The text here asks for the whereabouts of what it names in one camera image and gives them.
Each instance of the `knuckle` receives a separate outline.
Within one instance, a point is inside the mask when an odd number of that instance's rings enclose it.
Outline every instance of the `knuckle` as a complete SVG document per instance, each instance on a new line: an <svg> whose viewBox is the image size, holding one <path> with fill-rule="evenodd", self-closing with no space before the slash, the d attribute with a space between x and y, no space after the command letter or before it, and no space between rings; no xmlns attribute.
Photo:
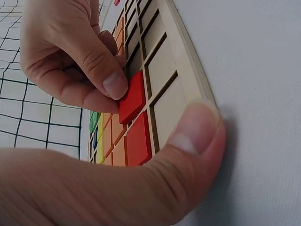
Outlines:
<svg viewBox="0 0 301 226"><path fill-rule="evenodd" d="M83 70L91 80L103 79L101 74L104 74L108 65L108 55L105 51L91 51L83 60Z"/></svg>

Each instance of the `fingernail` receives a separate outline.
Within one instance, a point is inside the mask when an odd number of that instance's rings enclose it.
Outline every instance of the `fingernail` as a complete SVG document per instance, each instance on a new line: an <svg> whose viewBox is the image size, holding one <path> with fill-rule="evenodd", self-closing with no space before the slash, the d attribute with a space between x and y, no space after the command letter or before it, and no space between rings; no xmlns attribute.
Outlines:
<svg viewBox="0 0 301 226"><path fill-rule="evenodd" d="M120 100L127 92L127 78L123 73L114 72L105 81L103 88L114 100Z"/></svg>
<svg viewBox="0 0 301 226"><path fill-rule="evenodd" d="M168 143L184 152L200 155L211 143L219 120L213 103L204 99L194 101L184 111Z"/></svg>

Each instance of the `orange tile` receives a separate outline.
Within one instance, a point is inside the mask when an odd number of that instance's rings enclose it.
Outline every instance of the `orange tile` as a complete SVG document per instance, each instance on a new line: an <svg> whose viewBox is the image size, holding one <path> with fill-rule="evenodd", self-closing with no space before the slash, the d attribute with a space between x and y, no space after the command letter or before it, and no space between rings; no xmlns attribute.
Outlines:
<svg viewBox="0 0 301 226"><path fill-rule="evenodd" d="M103 165L112 166L112 153L109 154L107 158L105 158Z"/></svg>
<svg viewBox="0 0 301 226"><path fill-rule="evenodd" d="M112 114L103 113L103 129L108 126L109 120L112 118Z"/></svg>
<svg viewBox="0 0 301 226"><path fill-rule="evenodd" d="M112 143L116 145L126 132L127 127L119 123L119 115L112 116Z"/></svg>
<svg viewBox="0 0 301 226"><path fill-rule="evenodd" d="M117 54L118 56L125 56L126 53L125 53L125 50L124 50L124 46L122 46Z"/></svg>
<svg viewBox="0 0 301 226"><path fill-rule="evenodd" d="M117 28L116 28L116 31L115 31L115 39L118 38L119 33L121 31L123 32L123 30L124 30L124 16L122 18L120 18L120 20L118 22L118 25L117 25Z"/></svg>
<svg viewBox="0 0 301 226"><path fill-rule="evenodd" d="M117 48L118 48L118 51L119 51L120 48L123 47L123 45L124 45L124 32L123 31L117 37L116 44L117 44Z"/></svg>
<svg viewBox="0 0 301 226"><path fill-rule="evenodd" d="M112 120L110 120L103 132L103 155L107 157L112 152L112 149Z"/></svg>
<svg viewBox="0 0 301 226"><path fill-rule="evenodd" d="M125 137L122 138L116 147L114 148L113 154L113 165L114 166L126 166L126 145Z"/></svg>

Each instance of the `empty slot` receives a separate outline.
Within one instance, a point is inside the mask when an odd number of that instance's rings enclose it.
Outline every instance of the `empty slot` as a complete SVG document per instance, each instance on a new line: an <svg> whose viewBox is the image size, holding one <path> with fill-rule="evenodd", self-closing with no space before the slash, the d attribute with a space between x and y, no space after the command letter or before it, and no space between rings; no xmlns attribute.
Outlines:
<svg viewBox="0 0 301 226"><path fill-rule="evenodd" d="M133 14L135 9L136 9L136 4L133 1L133 4L130 6L130 9L128 10L128 12L126 14L127 21L130 19L131 15Z"/></svg>
<svg viewBox="0 0 301 226"><path fill-rule="evenodd" d="M135 13L132 16L130 22L127 24L127 37L130 35L130 33L132 32L136 24L137 24L137 14Z"/></svg>
<svg viewBox="0 0 301 226"><path fill-rule="evenodd" d="M139 42L139 29L136 27L135 32L133 36L131 37L130 41L128 42L127 50L128 50L128 55L131 56L135 47L137 46L137 43Z"/></svg>
<svg viewBox="0 0 301 226"><path fill-rule="evenodd" d="M132 2L133 2L133 0L128 0L128 1L126 2L126 8L127 8L127 9L130 7L130 5L131 5Z"/></svg>
<svg viewBox="0 0 301 226"><path fill-rule="evenodd" d="M147 25L151 21L151 18L154 16L157 9L158 9L157 1L152 1L141 19L143 29L147 27Z"/></svg>
<svg viewBox="0 0 301 226"><path fill-rule="evenodd" d="M135 53L131 63L128 66L128 76L127 76L127 78L130 79L135 74L137 74L138 71L140 71L141 65L142 65L141 52L140 52L140 48L139 48L137 50L137 52Z"/></svg>
<svg viewBox="0 0 301 226"><path fill-rule="evenodd" d="M139 4L139 10L140 10L140 12L143 11L143 9L146 6L147 2L148 2L148 0L141 0L140 1L140 4Z"/></svg>
<svg viewBox="0 0 301 226"><path fill-rule="evenodd" d="M150 53L155 43L157 43L161 39L164 32L165 32L165 27L162 21L162 17L159 14L144 38L146 55Z"/></svg>
<svg viewBox="0 0 301 226"><path fill-rule="evenodd" d="M175 72L173 53L166 39L148 65L151 93L156 95Z"/></svg>
<svg viewBox="0 0 301 226"><path fill-rule="evenodd" d="M157 128L158 147L162 148L167 141L169 135L178 123L184 109L186 101L181 85L180 78L177 77L162 97L154 105L155 125Z"/></svg>

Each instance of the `black grid line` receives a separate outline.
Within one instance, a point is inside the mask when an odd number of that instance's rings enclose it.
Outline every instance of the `black grid line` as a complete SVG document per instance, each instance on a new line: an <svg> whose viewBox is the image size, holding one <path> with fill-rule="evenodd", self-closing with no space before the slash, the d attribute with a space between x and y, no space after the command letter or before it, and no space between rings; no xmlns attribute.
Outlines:
<svg viewBox="0 0 301 226"><path fill-rule="evenodd" d="M5 113L2 113L0 112L0 116L4 116L4 117L8 117L8 118L12 118L12 119L16 119L16 120L19 120L18 122L18 126L17 126L17 130L16 132L12 133L10 131L5 131L3 130L3 128L1 128L0 126L0 132L1 133L5 133L5 134L10 134L10 135L13 135L15 136L15 140L13 142L13 144L11 145L11 147L16 147L16 146L22 146L22 143L19 143L18 141L18 137L23 137L23 138L26 138L26 139L29 139L29 140L32 140L33 142L34 141L39 141L39 142L43 142L45 143L45 147L47 148L49 144L54 144L54 145L61 145L61 146L65 146L65 147L75 147L75 148L78 148L78 156L77 153L74 157L80 157L80 136L81 136L81 122L82 122L82 113L83 113L83 109L81 108L78 108L78 107L74 107L74 106L67 106L67 105L60 105L59 103L55 103L54 102L54 98L51 98L51 102L50 103L42 103L42 102L36 102L36 101L30 101L27 99L27 95L28 95L28 92L27 92L27 88L30 87L30 86L35 86L35 84L32 84L28 79L20 79L20 80L14 80L14 78L10 78L10 77L6 77L5 73L8 71L8 70L13 70L13 71L16 71L16 73L18 71L21 71L20 69L20 65L19 65L19 60L17 59L17 57L19 57L19 54L20 54L20 48L15 46L17 44L16 41L20 41L19 37L16 36L16 32L19 32L19 25L20 25L20 20L21 20L21 11L23 9L23 7L19 6L19 1L17 0L16 2L14 2L14 4L11 4L11 2L9 2L9 0L4 0L2 6L0 5L0 9L2 9L2 11L4 13L2 13L3 15L5 14L5 16L0 20L0 27L3 27L3 30L2 30L2 34L1 34L1 38L3 39L3 42L0 44L0 53L2 54L1 58L0 58L0 70L2 70L2 76L0 75L0 111L1 111L1 108L5 108L5 104L7 102L11 103L13 101L17 101L20 105L20 112L21 114L19 115L20 117L14 117L10 114L8 114L9 110L8 111L5 111ZM25 85L25 91L23 93L23 99L15 99L11 96L4 96L4 93L3 93L3 90L4 90L4 86L5 86L5 81L8 81L11 83L11 85L13 86L14 84L23 84ZM39 104L38 107L40 107L41 109L48 109L48 113L49 113L49 119L48 121L40 121L38 118L35 120L35 118L31 118L31 120L29 119L26 119L24 118L25 115L24 115L24 110L25 107L25 103L33 103L33 104ZM53 113L52 113L52 109L54 106L58 106L58 107L61 107L62 110L64 109L69 109L69 112L70 112L70 109L74 109L74 113L76 115L78 115L79 117L79 123L52 123L51 122L51 117L53 116ZM20 127L22 127L22 123L23 121L26 121L26 122L29 122L29 123L39 123L39 124L44 124L44 125L47 125L47 136L46 136L46 139L37 139L37 138L34 138L34 137L31 137L32 135L30 136L27 136L27 133L24 133L24 134L20 134ZM51 126L58 126L58 127L66 127L66 128L71 128L71 131L73 132L76 132L78 131L79 133L79 137L78 137L78 141L76 141L77 139L75 139L74 141L69 142L68 143L62 143L62 142L58 142L58 141L55 141L53 140L53 138L51 139L51 141L49 140L49 134L50 134L50 130L51 130Z"/></svg>

